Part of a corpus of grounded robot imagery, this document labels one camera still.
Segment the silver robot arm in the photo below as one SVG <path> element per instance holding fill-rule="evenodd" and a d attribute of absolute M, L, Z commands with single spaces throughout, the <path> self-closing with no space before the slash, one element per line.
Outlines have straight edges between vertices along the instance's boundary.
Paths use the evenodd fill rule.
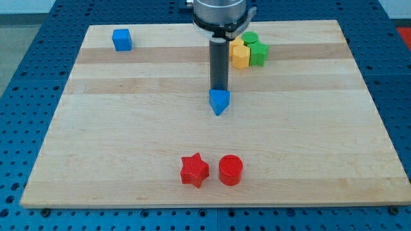
<path fill-rule="evenodd" d="M 249 26 L 257 13 L 246 0 L 180 0 L 181 10 L 192 13 L 195 29 L 214 43 L 234 40 Z"/>

